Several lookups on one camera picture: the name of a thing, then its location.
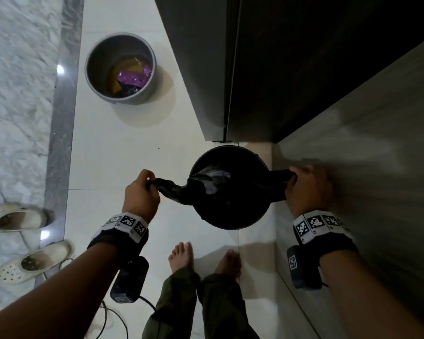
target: bare foot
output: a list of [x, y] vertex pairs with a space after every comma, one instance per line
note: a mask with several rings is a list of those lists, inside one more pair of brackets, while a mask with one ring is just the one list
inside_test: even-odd
[[193, 248], [190, 242], [179, 243], [175, 246], [175, 249], [171, 251], [168, 257], [170, 262], [171, 272], [175, 273], [180, 268], [190, 267], [193, 269]]
[[241, 275], [242, 261], [240, 254], [234, 250], [228, 250], [218, 263], [215, 273], [222, 275], [231, 275], [239, 278]]

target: white crocs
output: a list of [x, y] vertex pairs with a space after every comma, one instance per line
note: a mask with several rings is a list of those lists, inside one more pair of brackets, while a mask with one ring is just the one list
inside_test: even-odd
[[0, 232], [35, 230], [45, 226], [47, 217], [34, 207], [22, 207], [17, 203], [0, 205]]
[[0, 282], [19, 284], [26, 282], [60, 264], [73, 254], [68, 240], [62, 240], [13, 259], [0, 266]]

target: wrist-mounted device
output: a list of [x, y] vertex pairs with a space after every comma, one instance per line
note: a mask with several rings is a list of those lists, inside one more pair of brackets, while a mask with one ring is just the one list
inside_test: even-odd
[[322, 288], [319, 260], [339, 250], [358, 252], [353, 237], [344, 223], [333, 213], [314, 210], [294, 221], [294, 234], [299, 245], [287, 251], [291, 278], [297, 289]]
[[132, 303], [140, 297], [148, 261], [140, 256], [148, 241], [147, 222], [131, 213], [114, 215], [93, 235], [88, 248], [97, 243], [109, 243], [118, 249], [120, 270], [110, 290], [110, 297], [118, 303]]

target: hand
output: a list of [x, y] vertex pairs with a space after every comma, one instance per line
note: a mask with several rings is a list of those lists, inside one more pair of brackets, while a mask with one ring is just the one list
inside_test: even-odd
[[148, 224], [151, 222], [159, 207], [160, 195], [155, 185], [151, 184], [148, 190], [146, 183], [154, 179], [154, 173], [144, 169], [137, 179], [126, 187], [123, 213], [129, 212], [141, 216]]
[[327, 180], [325, 171], [312, 165], [301, 168], [291, 166], [289, 170], [297, 174], [289, 180], [284, 192], [292, 215], [298, 218], [312, 210], [328, 210], [333, 186]]

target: gray floor border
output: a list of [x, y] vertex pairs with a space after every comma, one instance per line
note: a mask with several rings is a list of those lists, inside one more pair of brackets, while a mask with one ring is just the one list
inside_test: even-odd
[[[49, 231], [49, 236], [40, 241], [39, 247], [62, 240], [65, 235], [84, 1], [64, 0], [63, 3], [58, 75], [45, 177], [44, 208], [50, 217], [50, 224], [44, 230]], [[50, 277], [57, 271], [58, 268], [53, 268], [46, 272], [46, 276]], [[43, 281], [44, 277], [40, 275], [35, 285], [40, 285]]]

